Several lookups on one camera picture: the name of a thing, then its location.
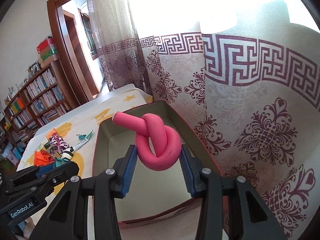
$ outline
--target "red box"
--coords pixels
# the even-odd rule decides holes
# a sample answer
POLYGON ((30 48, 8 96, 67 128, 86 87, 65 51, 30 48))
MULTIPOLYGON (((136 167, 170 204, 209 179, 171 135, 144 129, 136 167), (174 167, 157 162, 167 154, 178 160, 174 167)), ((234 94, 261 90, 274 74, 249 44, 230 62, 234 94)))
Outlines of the red box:
POLYGON ((44 41, 42 41, 38 47, 37 47, 37 52, 40 53, 43 49, 45 49, 46 47, 48 47, 50 44, 54 44, 54 39, 53 38, 48 38, 45 39, 44 41))

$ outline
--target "curtain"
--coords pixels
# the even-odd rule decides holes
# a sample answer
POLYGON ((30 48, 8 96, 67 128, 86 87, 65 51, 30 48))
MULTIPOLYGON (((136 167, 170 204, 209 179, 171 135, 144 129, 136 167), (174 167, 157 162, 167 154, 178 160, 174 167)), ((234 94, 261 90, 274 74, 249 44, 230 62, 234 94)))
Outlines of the curtain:
POLYGON ((151 94, 128 0, 87 0, 101 67, 110 91, 133 83, 151 94))
POLYGON ((298 239, 320 205, 320 31, 308 10, 300 0, 129 1, 154 99, 298 239))

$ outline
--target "doorway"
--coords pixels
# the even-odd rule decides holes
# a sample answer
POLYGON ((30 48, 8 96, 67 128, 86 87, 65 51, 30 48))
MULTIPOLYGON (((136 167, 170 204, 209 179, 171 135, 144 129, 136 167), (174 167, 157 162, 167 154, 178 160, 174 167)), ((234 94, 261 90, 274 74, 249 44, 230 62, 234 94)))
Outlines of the doorway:
POLYGON ((62 68, 81 105, 98 95, 104 81, 85 4, 86 0, 47 1, 62 68))
POLYGON ((73 51, 90 92, 95 97, 102 87, 103 72, 86 4, 86 0, 71 0, 63 4, 62 9, 73 51))

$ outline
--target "book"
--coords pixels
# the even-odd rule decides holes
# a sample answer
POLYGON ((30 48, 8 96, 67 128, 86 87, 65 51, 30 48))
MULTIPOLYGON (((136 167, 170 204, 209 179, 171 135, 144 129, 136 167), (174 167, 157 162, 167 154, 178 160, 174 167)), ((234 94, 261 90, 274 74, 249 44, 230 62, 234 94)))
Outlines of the book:
POLYGON ((49 75, 48 71, 46 71, 44 74, 46 75, 46 77, 47 77, 47 79, 48 79, 48 81, 49 81, 49 84, 52 85, 53 82, 52 82, 52 80, 51 80, 51 78, 50 78, 50 75, 49 75))
POLYGON ((47 85, 47 82, 44 80, 43 75, 41 75, 40 78, 41 78, 41 82, 44 85, 45 89, 47 89, 49 86, 47 85))
POLYGON ((12 120, 13 120, 13 122, 16 125, 17 128, 21 128, 22 127, 22 125, 20 124, 20 122, 16 118, 13 118, 12 120))
POLYGON ((49 99, 45 93, 42 95, 42 98, 43 98, 43 101, 46 104, 47 108, 52 105, 52 103, 49 101, 49 99))
POLYGON ((13 112, 12 108, 9 107, 8 109, 9 109, 10 114, 13 116, 13 115, 14 115, 14 112, 13 112))
POLYGON ((36 88, 32 83, 29 85, 29 87, 30 87, 31 93, 33 94, 33 98, 35 98, 38 95, 38 93, 36 92, 36 88))
POLYGON ((18 106, 20 107, 20 109, 22 109, 24 107, 24 104, 23 104, 21 98, 19 98, 19 97, 17 98, 17 103, 18 103, 18 106))
POLYGON ((14 115, 15 115, 17 112, 19 112, 14 104, 11 104, 10 107, 11 107, 12 111, 14 112, 14 115))
POLYGON ((37 77, 37 78, 35 79, 35 82, 36 82, 36 84, 37 84, 40 92, 42 92, 42 91, 44 90, 44 86, 42 85, 42 82, 41 82, 40 78, 37 77))
POLYGON ((13 102, 13 105, 16 107, 16 109, 17 109, 18 111, 21 110, 20 106, 18 105, 17 100, 15 100, 15 101, 13 102))
POLYGON ((42 121, 41 118, 38 117, 37 120, 38 120, 38 122, 39 122, 42 126, 44 126, 44 122, 42 121))
POLYGON ((34 87, 35 87, 35 89, 36 89, 36 91, 37 91, 37 95, 40 94, 40 93, 41 93, 41 90, 40 90, 40 87, 39 87, 38 84, 37 84, 36 79, 33 81, 32 84, 34 85, 34 87))
POLYGON ((35 100, 35 103, 36 103, 36 106, 38 107, 40 113, 41 113, 42 111, 45 111, 45 110, 46 110, 46 107, 44 106, 44 103, 42 102, 42 100, 41 100, 40 98, 37 98, 37 99, 35 100))
POLYGON ((50 95, 52 102, 54 102, 54 104, 59 101, 59 99, 55 98, 55 96, 51 90, 48 91, 48 94, 50 95))
POLYGON ((66 102, 63 102, 63 107, 65 108, 66 112, 68 112, 70 110, 70 108, 66 102))
POLYGON ((44 78, 44 81, 46 82, 47 86, 50 87, 50 85, 52 85, 52 84, 50 83, 49 78, 48 78, 46 72, 44 72, 44 73, 42 74, 42 77, 44 78))
POLYGON ((32 92, 32 90, 31 90, 30 85, 28 85, 28 86, 27 86, 27 91, 28 91, 28 93, 29 93, 29 95, 30 95, 31 99, 35 98, 35 95, 33 94, 33 92, 32 92))
POLYGON ((39 111, 34 106, 34 102, 30 105, 30 107, 35 114, 39 114, 39 111))
POLYGON ((29 94, 28 88, 26 88, 23 92, 24 92, 26 98, 30 101, 32 99, 32 97, 29 94))

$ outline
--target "pink foam tube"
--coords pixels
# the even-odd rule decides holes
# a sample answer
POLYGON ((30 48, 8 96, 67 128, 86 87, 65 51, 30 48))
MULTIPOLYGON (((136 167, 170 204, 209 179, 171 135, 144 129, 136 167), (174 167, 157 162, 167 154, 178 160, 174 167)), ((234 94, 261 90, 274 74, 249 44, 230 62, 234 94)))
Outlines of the pink foam tube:
POLYGON ((136 132, 136 146, 141 162, 154 171, 164 171, 176 163, 181 151, 181 139, 177 131, 164 125, 156 114, 145 114, 142 118, 116 112, 112 120, 115 124, 136 132), (156 156, 149 145, 151 138, 156 156))

